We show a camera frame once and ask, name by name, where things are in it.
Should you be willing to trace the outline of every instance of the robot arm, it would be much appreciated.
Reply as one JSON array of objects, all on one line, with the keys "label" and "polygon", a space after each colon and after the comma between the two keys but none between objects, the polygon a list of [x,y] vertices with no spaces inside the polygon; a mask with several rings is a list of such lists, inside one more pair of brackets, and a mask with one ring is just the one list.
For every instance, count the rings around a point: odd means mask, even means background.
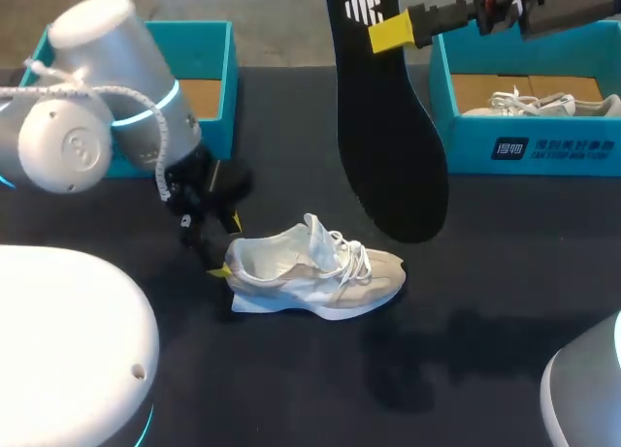
[{"label": "robot arm", "polygon": [[113,142],[151,172],[181,218],[181,239],[207,270],[223,256],[204,235],[215,217],[240,231],[231,206],[249,185],[239,161],[217,161],[179,82],[131,0],[85,0],[48,30],[53,63],[28,65],[31,87],[0,88],[0,176],[12,186],[78,193],[107,173]]},{"label": "robot arm", "polygon": [[447,6],[424,4],[372,26],[374,52],[404,45],[424,48],[432,37],[465,27],[475,20],[481,35],[519,23],[525,39],[584,25],[621,13],[621,0],[457,0]]}]

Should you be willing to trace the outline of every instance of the shoe tongue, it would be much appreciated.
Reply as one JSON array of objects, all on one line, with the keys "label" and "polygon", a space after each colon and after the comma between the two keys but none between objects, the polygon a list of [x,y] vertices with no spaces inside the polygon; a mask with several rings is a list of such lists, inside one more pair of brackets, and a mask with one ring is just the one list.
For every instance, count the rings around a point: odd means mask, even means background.
[{"label": "shoe tongue", "polygon": [[337,270],[341,263],[337,246],[330,233],[314,214],[305,214],[304,222],[309,226],[309,256],[322,271],[332,272]]}]

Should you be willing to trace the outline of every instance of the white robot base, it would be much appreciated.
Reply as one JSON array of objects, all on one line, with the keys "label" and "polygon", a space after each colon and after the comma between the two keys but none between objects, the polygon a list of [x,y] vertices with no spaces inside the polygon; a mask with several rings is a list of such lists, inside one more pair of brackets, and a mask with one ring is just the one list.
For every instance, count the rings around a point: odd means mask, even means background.
[{"label": "white robot base", "polygon": [[560,350],[540,386],[541,413],[554,447],[621,445],[621,314]]},{"label": "white robot base", "polygon": [[159,338],[138,285],[34,246],[0,245],[0,277],[0,445],[144,445]]}]

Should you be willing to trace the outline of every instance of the new balance logo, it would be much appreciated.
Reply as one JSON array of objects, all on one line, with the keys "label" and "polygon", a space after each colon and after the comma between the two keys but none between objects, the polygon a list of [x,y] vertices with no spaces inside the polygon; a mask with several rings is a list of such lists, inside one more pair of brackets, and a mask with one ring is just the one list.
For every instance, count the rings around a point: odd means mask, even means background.
[{"label": "new balance logo", "polygon": [[345,2],[347,17],[365,25],[375,25],[384,21],[384,16],[374,10],[379,0],[349,0]]}]

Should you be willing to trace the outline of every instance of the cable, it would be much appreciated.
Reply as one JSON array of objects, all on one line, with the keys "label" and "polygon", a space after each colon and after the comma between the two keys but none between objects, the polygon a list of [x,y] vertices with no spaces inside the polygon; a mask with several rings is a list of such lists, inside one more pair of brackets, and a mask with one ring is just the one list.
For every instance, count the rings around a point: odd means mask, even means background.
[{"label": "cable", "polygon": [[63,80],[65,83],[61,83],[53,86],[26,86],[26,87],[0,87],[0,98],[15,98],[17,96],[30,96],[30,97],[54,97],[54,98],[90,98],[95,101],[99,101],[105,106],[104,101],[101,99],[100,94],[112,93],[116,95],[123,95],[134,99],[148,110],[150,110],[155,116],[157,121],[157,127],[160,134],[160,146],[155,160],[155,183],[157,185],[157,191],[159,192],[162,202],[167,202],[171,198],[171,192],[168,189],[166,183],[166,167],[164,162],[166,160],[166,154],[169,145],[169,130],[166,117],[160,109],[157,108],[155,103],[151,101],[147,96],[142,93],[128,88],[126,86],[117,85],[103,85],[90,87],[82,80],[77,79],[71,74],[67,74],[57,69],[46,67],[41,61],[33,61],[27,59],[24,61],[27,67],[30,67],[32,72],[38,76],[54,77],[56,79]]}]

